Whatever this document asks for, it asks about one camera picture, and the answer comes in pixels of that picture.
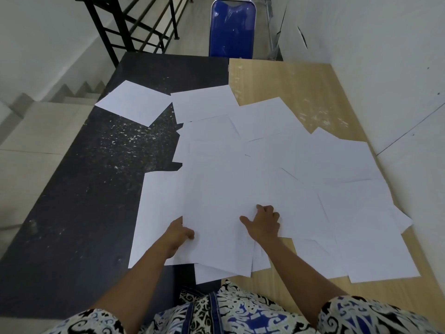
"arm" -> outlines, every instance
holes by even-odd
[[[182,217],[173,221],[132,269],[92,308],[105,309],[117,317],[127,334],[137,334],[164,267],[165,260],[194,232],[182,226]]]
[[[304,260],[288,249],[278,238],[280,215],[272,206],[257,205],[253,221],[240,217],[249,235],[266,251],[287,290],[304,317],[316,328],[323,305],[334,297],[346,295],[331,281],[319,274]]]

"black metal railing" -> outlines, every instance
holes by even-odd
[[[89,14],[91,15],[94,25],[96,26],[97,31],[99,32],[99,35],[105,45],[106,50],[108,51],[111,61],[113,61],[114,66],[117,66],[119,64],[119,59],[114,51],[114,48],[124,49],[126,51],[145,52],[144,51],[145,47],[149,45],[154,47],[153,53],[157,53],[158,50],[160,49],[161,52],[164,54],[173,36],[175,37],[175,39],[179,39],[178,36],[179,20],[181,19],[181,16],[186,8],[188,1],[190,1],[191,3],[193,2],[193,0],[180,0],[178,6],[175,9],[173,0],[168,0],[167,4],[165,5],[164,9],[162,10],[161,14],[159,15],[153,27],[150,27],[145,23],[143,23],[142,21],[157,0],[151,0],[137,19],[128,15],[128,13],[134,8],[134,6],[140,0],[132,0],[131,3],[124,10],[121,10],[121,6],[118,0],[76,0],[76,1],[82,1],[85,3],[86,8],[88,9]],[[178,16],[178,20],[176,20],[176,15],[181,7],[182,2],[185,2],[185,4],[182,7],[182,11]],[[103,26],[102,21],[99,18],[99,15],[97,14],[96,7],[103,9],[113,15],[114,21],[116,22],[116,26],[118,28],[117,31]],[[168,9],[170,9],[171,19],[167,27],[165,28],[164,32],[160,32],[156,28]],[[168,30],[170,29],[171,25],[173,25],[172,33],[170,34],[170,36],[167,36]],[[132,36],[138,27],[148,32],[148,35],[145,38],[145,40]],[[119,44],[112,44],[110,42],[107,33],[119,35],[122,38],[123,46]],[[149,42],[150,38],[153,35],[158,36],[159,39],[158,44],[153,44]],[[139,49],[137,50],[135,49],[133,41],[142,43]]]

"shirt sleeve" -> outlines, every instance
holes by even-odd
[[[336,297],[318,316],[321,334],[439,333],[423,316],[362,297]]]
[[[125,334],[121,322],[103,309],[87,309],[61,322],[43,334]]]

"table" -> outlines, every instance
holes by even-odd
[[[127,52],[102,97],[124,80],[167,94],[226,85],[228,65],[226,58]],[[180,127],[171,105],[150,128],[92,110],[0,261],[0,316],[64,319],[122,277],[144,173],[181,167],[171,162]],[[193,265],[166,266],[148,319],[172,307],[182,285],[194,285]]]
[[[369,142],[329,64],[230,59],[229,84],[240,105],[279,96],[309,132],[320,126],[342,139]],[[403,233],[403,239],[421,277],[359,284],[351,284],[347,277],[332,281],[352,295],[424,315],[445,330],[445,299],[412,227]],[[283,238],[283,242],[295,252],[291,239]],[[287,310],[299,311],[274,268],[253,272],[252,278],[231,280]]]

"person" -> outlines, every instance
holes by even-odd
[[[288,249],[278,238],[279,214],[257,205],[249,235],[269,256],[303,315],[285,311],[226,280],[218,292],[181,292],[182,305],[155,315],[142,326],[164,262],[194,231],[173,221],[137,264],[90,309],[46,333],[437,333],[424,317],[394,306],[349,296]]]

